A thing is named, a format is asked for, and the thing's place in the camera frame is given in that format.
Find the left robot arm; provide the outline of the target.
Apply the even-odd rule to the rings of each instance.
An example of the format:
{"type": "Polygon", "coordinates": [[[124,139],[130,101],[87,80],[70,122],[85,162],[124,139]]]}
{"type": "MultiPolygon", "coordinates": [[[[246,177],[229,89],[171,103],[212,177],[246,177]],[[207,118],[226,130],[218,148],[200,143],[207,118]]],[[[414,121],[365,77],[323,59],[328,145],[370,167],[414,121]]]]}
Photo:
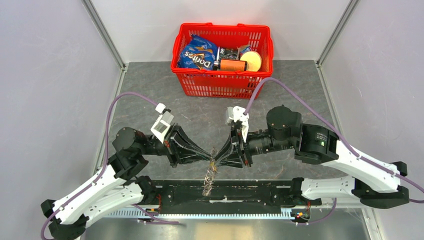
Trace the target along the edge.
{"type": "Polygon", "coordinates": [[[75,240],[97,220],[122,207],[149,205],[159,199],[157,188],[148,176],[139,176],[148,156],[165,156],[172,167],[201,160],[211,154],[195,144],[181,126],[173,124],[151,134],[123,127],[112,142],[115,154],[106,156],[103,165],[89,180],[59,200],[41,203],[46,217],[40,237],[49,230],[54,240],[75,240]]]}

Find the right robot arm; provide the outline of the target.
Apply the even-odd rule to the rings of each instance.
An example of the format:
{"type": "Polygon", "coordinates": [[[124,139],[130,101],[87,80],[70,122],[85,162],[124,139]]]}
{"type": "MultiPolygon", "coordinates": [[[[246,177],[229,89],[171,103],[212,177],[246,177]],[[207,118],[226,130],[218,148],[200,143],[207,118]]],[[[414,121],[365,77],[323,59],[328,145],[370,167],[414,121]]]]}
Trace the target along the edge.
{"type": "Polygon", "coordinates": [[[390,209],[410,201],[409,190],[400,183],[407,175],[404,162],[384,163],[372,157],[364,161],[335,132],[303,123],[299,112],[283,105],[274,107],[266,114],[267,128],[253,132],[248,130],[248,117],[242,107],[229,107],[226,114],[231,129],[213,158],[217,167],[249,167],[253,156],[293,150],[296,160],[344,173],[339,178],[293,178],[288,197],[295,205],[322,198],[352,198],[368,207],[390,209]]]}

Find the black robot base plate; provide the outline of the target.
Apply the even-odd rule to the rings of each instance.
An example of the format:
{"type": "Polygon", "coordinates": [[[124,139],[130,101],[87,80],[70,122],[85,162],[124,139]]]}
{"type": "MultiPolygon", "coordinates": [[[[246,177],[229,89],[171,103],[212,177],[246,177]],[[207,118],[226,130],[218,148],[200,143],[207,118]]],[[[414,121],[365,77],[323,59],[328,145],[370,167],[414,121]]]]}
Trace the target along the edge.
{"type": "Polygon", "coordinates": [[[301,195],[299,180],[216,180],[202,196],[202,180],[153,180],[155,191],[137,205],[162,214],[262,214],[283,208],[322,206],[324,198],[301,195]]]}

